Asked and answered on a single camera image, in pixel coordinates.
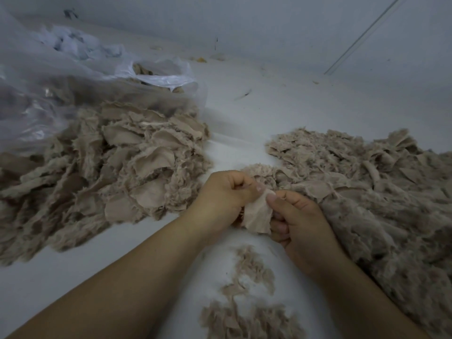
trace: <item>transparent plastic bag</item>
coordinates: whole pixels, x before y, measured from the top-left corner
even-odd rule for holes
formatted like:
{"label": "transparent plastic bag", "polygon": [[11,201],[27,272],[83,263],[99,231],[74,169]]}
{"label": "transparent plastic bag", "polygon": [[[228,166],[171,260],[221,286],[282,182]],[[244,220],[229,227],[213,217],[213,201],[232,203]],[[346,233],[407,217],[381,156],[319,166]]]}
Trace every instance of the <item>transparent plastic bag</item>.
{"label": "transparent plastic bag", "polygon": [[206,89],[177,57],[77,61],[37,41],[1,6],[0,40],[0,152],[39,152],[84,104],[133,101],[166,116],[196,115],[205,105]]}

